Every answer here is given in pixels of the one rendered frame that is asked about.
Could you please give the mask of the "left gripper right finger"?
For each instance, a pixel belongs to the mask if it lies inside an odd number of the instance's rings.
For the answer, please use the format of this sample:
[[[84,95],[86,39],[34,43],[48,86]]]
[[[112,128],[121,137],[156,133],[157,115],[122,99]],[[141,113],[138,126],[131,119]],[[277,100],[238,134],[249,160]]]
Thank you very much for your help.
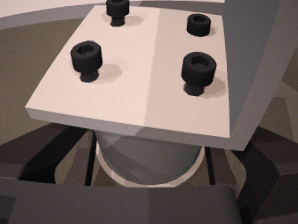
[[[257,126],[244,151],[231,150],[246,170],[242,189],[224,149],[204,148],[210,185],[234,190],[243,224],[298,214],[298,143]]]

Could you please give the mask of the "pale pink flat bracket plate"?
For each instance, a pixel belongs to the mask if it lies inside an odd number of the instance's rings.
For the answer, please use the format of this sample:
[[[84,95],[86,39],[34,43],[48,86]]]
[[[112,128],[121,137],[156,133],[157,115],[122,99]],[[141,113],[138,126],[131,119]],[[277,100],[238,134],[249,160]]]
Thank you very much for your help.
[[[211,19],[189,34],[187,17]],[[225,0],[222,16],[129,6],[112,27],[95,5],[58,54],[27,105],[32,119],[162,141],[244,151],[298,43],[298,0]],[[97,80],[82,82],[70,51],[97,42]],[[205,52],[217,67],[200,96],[185,92],[184,57]]]

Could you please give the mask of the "black socket-head screw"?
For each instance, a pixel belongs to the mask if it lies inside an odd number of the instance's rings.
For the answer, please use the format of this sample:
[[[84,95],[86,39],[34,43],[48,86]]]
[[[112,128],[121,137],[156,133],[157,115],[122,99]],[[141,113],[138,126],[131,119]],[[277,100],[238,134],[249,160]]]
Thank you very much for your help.
[[[204,37],[209,35],[211,19],[203,14],[191,14],[187,18],[187,32],[193,36]]]
[[[185,92],[200,96],[214,79],[217,64],[213,57],[203,52],[191,52],[183,59],[181,77],[186,83]]]
[[[91,83],[97,80],[98,69],[103,64],[101,46],[98,43],[78,43],[72,48],[70,55],[74,70],[81,73],[82,82]]]
[[[107,0],[106,13],[112,18],[112,27],[123,26],[129,14],[129,0]]]

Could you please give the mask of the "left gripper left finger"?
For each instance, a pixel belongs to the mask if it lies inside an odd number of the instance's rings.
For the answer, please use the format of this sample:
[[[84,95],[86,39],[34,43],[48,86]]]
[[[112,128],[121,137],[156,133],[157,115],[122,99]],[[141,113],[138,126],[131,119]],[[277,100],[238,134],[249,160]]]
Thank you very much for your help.
[[[56,184],[57,165],[78,141],[63,184],[91,186],[97,146],[94,130],[53,122],[0,145],[0,175]]]

